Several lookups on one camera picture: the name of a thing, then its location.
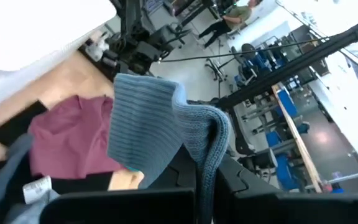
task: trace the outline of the cable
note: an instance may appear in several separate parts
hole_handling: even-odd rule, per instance
[[[162,60],[160,62],[161,63],[162,62],[184,62],[184,61],[187,61],[187,60],[207,59],[207,58],[217,58],[217,57],[225,57],[225,56],[232,56],[232,55],[249,54],[249,53],[260,52],[260,51],[280,49],[280,48],[283,48],[283,47],[290,47],[290,46],[294,46],[294,45],[298,45],[298,44],[305,44],[305,43],[310,43],[310,42],[319,41],[319,40],[326,40],[326,39],[333,38],[335,36],[337,36],[337,35],[333,35],[333,36],[330,36],[330,37],[323,37],[323,38],[313,39],[313,40],[295,42],[293,44],[286,44],[286,45],[281,45],[281,46],[276,46],[276,47],[269,47],[267,49],[249,50],[249,51],[246,51],[246,52],[236,52],[236,53],[230,53],[230,54],[212,55],[212,56],[203,56],[203,57],[190,57],[190,58],[173,59],[173,60]]]
[[[218,55],[220,55],[220,54],[221,54],[221,39],[218,38]],[[220,80],[218,80],[218,97],[219,98],[221,97],[221,81]]]

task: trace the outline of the wooden plank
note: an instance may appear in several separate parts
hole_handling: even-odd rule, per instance
[[[309,154],[309,152],[305,146],[305,143],[303,142],[303,140],[295,126],[295,123],[293,122],[291,116],[288,114],[288,112],[284,108],[283,103],[281,102],[280,98],[277,95],[277,91],[280,90],[280,88],[277,85],[274,85],[274,86],[272,86],[272,89],[274,92],[274,96],[277,99],[278,105],[280,105],[280,108],[283,111],[285,120],[288,123],[288,127],[290,128],[290,131],[293,135],[296,145],[298,146],[299,152],[303,159],[303,163],[305,163],[306,170],[309,173],[313,187],[314,187],[314,189],[316,189],[317,193],[321,193],[322,190],[321,190],[320,186],[322,186],[322,181],[321,181],[320,176],[317,172],[316,166],[314,165],[313,161],[311,160],[310,154]]]

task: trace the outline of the gray fabric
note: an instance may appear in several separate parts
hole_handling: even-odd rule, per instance
[[[29,134],[20,136],[7,150],[7,162],[0,170],[0,201],[5,196],[6,187],[15,173],[24,155],[32,147],[33,137]]]
[[[182,85],[118,74],[108,155],[145,174],[148,187],[184,143],[198,168],[200,223],[211,223],[216,169],[226,151],[229,120],[219,109],[188,105]]]
[[[52,200],[59,197],[54,190],[47,192],[40,200],[30,204],[14,205],[6,216],[5,223],[9,224],[38,224],[42,210]]]

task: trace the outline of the black pants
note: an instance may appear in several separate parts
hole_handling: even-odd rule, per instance
[[[214,24],[210,25],[206,30],[204,30],[204,32],[199,35],[199,38],[203,38],[205,35],[208,35],[212,31],[214,32],[214,35],[205,44],[205,47],[210,46],[220,35],[230,32],[231,29],[225,21],[215,22]]]

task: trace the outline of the metal pole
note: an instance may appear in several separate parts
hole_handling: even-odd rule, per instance
[[[235,57],[228,60],[227,62],[224,62],[221,66],[218,67],[218,69],[221,69],[223,66],[227,65],[228,63],[230,63],[231,61],[233,61],[234,59],[236,59]]]
[[[183,12],[187,7],[189,7],[195,0],[187,1],[182,7],[180,7],[177,11],[175,11],[175,16],[179,16],[181,12]]]
[[[259,112],[255,113],[255,114],[252,114],[252,115],[248,115],[248,116],[242,116],[242,121],[250,121],[254,118],[258,118],[259,116],[265,114],[265,113],[268,113],[269,111],[272,111],[274,110],[275,108],[277,107],[277,105],[270,105],[269,107],[267,108],[264,108],[262,110],[260,110]]]
[[[200,13],[202,13],[204,11],[204,9],[206,9],[207,6],[205,6],[204,4],[201,5],[199,8],[197,8],[194,12],[192,12],[190,15],[186,16],[186,18],[180,22],[180,25],[182,27],[185,27],[187,24],[189,24],[196,16],[198,16]]]
[[[280,144],[277,144],[273,147],[268,147],[267,149],[261,150],[257,152],[257,154],[263,154],[268,152],[269,150],[272,150],[275,155],[287,152],[288,150],[291,150],[296,147],[296,142],[294,139],[286,140],[284,142],[281,142]]]
[[[276,101],[276,100],[272,100],[272,101],[270,101],[270,102],[268,102],[268,103],[265,103],[264,105],[262,105],[262,106],[260,106],[260,107],[258,107],[258,108],[256,108],[256,109],[254,109],[254,110],[248,112],[248,113],[247,113],[247,116],[250,116],[250,115],[252,115],[253,113],[258,113],[258,112],[260,112],[260,111],[264,110],[265,108],[270,107],[270,106],[272,106],[272,105],[278,106],[278,105],[277,105],[277,101]]]
[[[329,180],[328,183],[329,184],[336,184],[336,183],[339,183],[339,182],[343,182],[345,180],[352,180],[352,179],[356,179],[356,178],[358,178],[358,173],[352,174],[352,175],[347,175],[345,177],[340,177],[340,178],[333,179],[333,180]],[[307,189],[313,189],[313,188],[314,188],[313,185],[307,185],[305,187],[306,190]]]
[[[255,104],[256,104],[256,107],[262,106],[262,102],[260,102],[259,100],[255,100]],[[265,131],[265,133],[268,133],[268,128],[266,126],[266,124],[267,124],[266,116],[264,116],[264,114],[260,114],[258,116],[258,118],[260,119],[260,122],[262,123],[263,130]]]

